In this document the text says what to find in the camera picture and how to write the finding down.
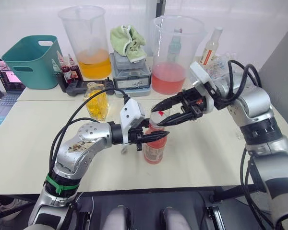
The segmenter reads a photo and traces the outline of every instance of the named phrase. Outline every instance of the laptop screen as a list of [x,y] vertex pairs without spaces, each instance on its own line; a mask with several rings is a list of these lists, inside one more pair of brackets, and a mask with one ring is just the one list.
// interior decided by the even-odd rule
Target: laptop screen
[[6,92],[22,92],[25,89],[24,84],[11,71],[11,69],[0,59],[0,80]]

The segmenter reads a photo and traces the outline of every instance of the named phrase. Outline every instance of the green towel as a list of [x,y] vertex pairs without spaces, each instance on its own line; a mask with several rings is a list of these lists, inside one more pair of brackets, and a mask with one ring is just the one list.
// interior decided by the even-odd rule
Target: green towel
[[127,56],[130,62],[138,62],[146,58],[146,53],[140,47],[145,45],[145,39],[132,25],[122,25],[112,29],[110,41],[113,49],[120,55]]

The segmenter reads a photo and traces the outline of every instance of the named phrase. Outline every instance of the plastic basket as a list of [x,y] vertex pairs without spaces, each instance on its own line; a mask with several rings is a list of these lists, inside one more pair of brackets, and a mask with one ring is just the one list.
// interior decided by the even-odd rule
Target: plastic basket
[[32,35],[22,38],[3,56],[21,82],[30,89],[51,89],[56,81],[51,59],[61,49],[56,36]]

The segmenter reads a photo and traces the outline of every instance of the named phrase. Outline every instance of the measuring beaker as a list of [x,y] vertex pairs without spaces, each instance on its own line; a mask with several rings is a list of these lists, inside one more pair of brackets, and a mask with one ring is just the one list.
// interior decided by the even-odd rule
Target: measuring beaker
[[58,13],[81,72],[91,79],[111,73],[104,14],[98,6],[74,6]]
[[178,93],[198,45],[204,23],[186,16],[160,16],[153,21],[152,87],[162,94]]

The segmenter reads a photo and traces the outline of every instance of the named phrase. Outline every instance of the laptop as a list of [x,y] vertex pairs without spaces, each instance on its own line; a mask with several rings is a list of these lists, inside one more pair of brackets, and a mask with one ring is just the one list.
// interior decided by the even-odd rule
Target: laptop
[[25,86],[1,59],[0,80],[6,91],[6,93],[0,91],[0,116],[6,116],[25,89]]

